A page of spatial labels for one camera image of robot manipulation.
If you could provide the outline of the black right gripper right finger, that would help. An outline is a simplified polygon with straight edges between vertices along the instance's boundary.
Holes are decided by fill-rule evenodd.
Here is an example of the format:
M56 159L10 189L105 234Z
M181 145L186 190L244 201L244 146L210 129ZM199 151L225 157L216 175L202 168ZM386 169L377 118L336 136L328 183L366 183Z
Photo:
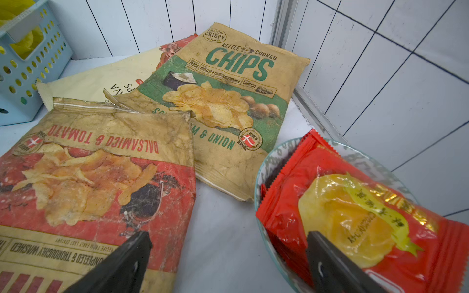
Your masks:
M318 293L384 293L344 253L318 231L307 236L306 249L314 289Z

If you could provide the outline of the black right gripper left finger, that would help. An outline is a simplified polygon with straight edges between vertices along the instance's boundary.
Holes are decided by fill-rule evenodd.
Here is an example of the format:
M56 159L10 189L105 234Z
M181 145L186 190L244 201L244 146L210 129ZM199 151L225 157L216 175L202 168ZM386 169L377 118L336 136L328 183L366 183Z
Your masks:
M138 293L152 247L149 233L137 232L65 292Z

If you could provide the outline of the green sour cream chips bag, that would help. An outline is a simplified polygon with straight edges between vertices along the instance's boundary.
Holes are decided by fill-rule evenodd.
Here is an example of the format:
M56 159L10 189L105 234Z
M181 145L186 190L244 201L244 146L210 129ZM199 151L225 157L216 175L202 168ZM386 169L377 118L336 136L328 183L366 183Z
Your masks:
M250 201L309 62L215 23L130 93L105 96L140 113L189 113L197 178Z

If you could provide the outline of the beige cassava chips bag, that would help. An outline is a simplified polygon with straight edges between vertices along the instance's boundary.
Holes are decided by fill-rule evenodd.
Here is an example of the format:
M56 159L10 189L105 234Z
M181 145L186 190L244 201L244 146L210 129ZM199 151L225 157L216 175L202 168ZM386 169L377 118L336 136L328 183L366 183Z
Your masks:
M54 97L103 102L106 101L103 90L111 95L127 94L197 36L193 34L159 48L50 83L38 82L37 91L49 111L53 108Z

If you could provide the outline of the red balsamico tomato chips bag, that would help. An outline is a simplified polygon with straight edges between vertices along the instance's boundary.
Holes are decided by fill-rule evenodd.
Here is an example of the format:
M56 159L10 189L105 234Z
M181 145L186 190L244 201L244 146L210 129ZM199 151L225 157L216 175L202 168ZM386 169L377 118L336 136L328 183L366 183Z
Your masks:
M55 98L1 157L1 291L61 293L141 231L170 293L196 198L187 113Z

